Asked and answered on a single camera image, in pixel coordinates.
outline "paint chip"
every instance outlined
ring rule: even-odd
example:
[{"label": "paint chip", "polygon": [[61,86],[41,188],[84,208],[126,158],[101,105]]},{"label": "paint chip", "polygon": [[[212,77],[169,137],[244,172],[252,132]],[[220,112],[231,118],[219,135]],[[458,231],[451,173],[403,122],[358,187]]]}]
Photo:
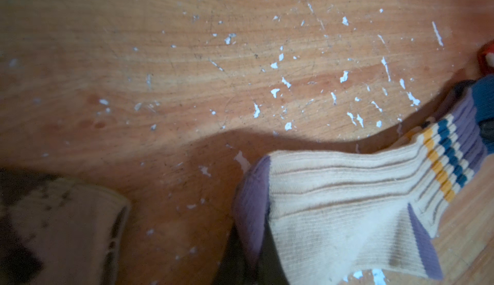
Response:
[{"label": "paint chip", "polygon": [[273,97],[276,98],[276,93],[278,93],[280,89],[273,89],[271,90],[271,94],[273,94]]},{"label": "paint chip", "polygon": [[378,106],[378,105],[377,105],[374,101],[372,101],[371,103],[372,103],[372,104],[373,104],[373,105],[374,105],[374,106],[375,106],[375,107],[376,107],[376,108],[377,108],[380,112],[382,112],[382,109],[380,109],[380,108],[379,108],[379,106]]},{"label": "paint chip", "polygon": [[374,285],[386,285],[384,280],[386,276],[381,269],[372,269],[372,275],[374,276]]},{"label": "paint chip", "polygon": [[439,45],[441,47],[444,47],[443,39],[442,39],[441,35],[439,35],[439,31],[437,30],[436,23],[434,21],[432,22],[432,27],[434,28],[434,33],[436,34],[437,42],[439,43]]},{"label": "paint chip", "polygon": [[354,277],[355,279],[357,279],[357,280],[359,280],[359,279],[360,279],[361,277],[363,277],[363,276],[364,276],[364,275],[362,274],[362,270],[359,270],[359,271],[357,271],[357,272],[355,272],[355,273],[353,274],[353,277]]},{"label": "paint chip", "polygon": [[244,156],[242,155],[242,151],[239,151],[238,154],[233,158],[233,160],[239,162],[242,171],[244,171],[244,174],[249,170],[250,163],[246,158],[244,158]]},{"label": "paint chip", "polygon": [[343,83],[346,80],[348,80],[348,71],[343,71],[343,77],[340,77],[340,83]]},{"label": "paint chip", "polygon": [[353,114],[352,113],[346,113],[346,115],[348,115],[350,117],[350,119],[352,119],[352,123],[353,125],[357,126],[357,124],[355,123],[354,121],[354,117],[353,117]]},{"label": "paint chip", "polygon": [[413,95],[411,94],[411,92],[407,92],[407,95],[408,95],[408,99],[411,100],[413,103],[410,105],[411,107],[413,106],[418,106],[420,104],[420,100],[416,99],[415,97],[413,97]]},{"label": "paint chip", "polygon": [[337,96],[331,92],[331,97],[333,97],[333,105],[336,105],[337,104]]},{"label": "paint chip", "polygon": [[202,174],[208,177],[211,177],[211,174],[207,171],[206,166],[199,166],[199,169],[201,170]]},{"label": "paint chip", "polygon": [[291,83],[289,83],[287,80],[285,80],[285,77],[281,77],[281,82],[287,86],[288,89],[292,86]]},{"label": "paint chip", "polygon": [[388,63],[386,62],[386,59],[384,57],[382,57],[381,63],[386,68],[386,74],[388,74],[388,81],[391,81],[391,76],[389,75]]},{"label": "paint chip", "polygon": [[359,114],[357,114],[357,121],[359,121],[360,126],[364,128],[364,119],[362,119],[362,117]]},{"label": "paint chip", "polygon": [[255,108],[255,111],[254,111],[254,119],[255,119],[259,116],[259,114],[261,113],[261,110],[259,110],[259,106],[256,103],[254,103],[254,108]]}]

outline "wood grain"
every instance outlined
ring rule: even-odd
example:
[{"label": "wood grain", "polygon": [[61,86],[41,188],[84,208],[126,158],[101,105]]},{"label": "wood grain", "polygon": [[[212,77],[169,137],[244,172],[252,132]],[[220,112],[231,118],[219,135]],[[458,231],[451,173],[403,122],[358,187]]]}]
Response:
[{"label": "wood grain", "polygon": [[[494,38],[494,0],[1,0],[0,10],[1,165],[131,199],[119,284],[209,283],[232,224],[239,151],[250,162],[276,149],[377,151],[398,138],[399,119],[410,129],[445,86],[477,78],[475,53]],[[443,217],[443,284],[494,279],[493,164]],[[350,283],[374,282],[364,272]]]}]

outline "ribbed sock cuff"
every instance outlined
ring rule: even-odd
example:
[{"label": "ribbed sock cuff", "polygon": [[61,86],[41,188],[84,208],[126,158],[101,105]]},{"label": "ribbed sock cuff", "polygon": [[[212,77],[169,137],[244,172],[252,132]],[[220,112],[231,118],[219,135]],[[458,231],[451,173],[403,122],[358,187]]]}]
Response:
[{"label": "ribbed sock cuff", "polygon": [[477,107],[475,121],[480,127],[482,141],[488,154],[494,153],[494,74],[485,76],[472,86]]}]

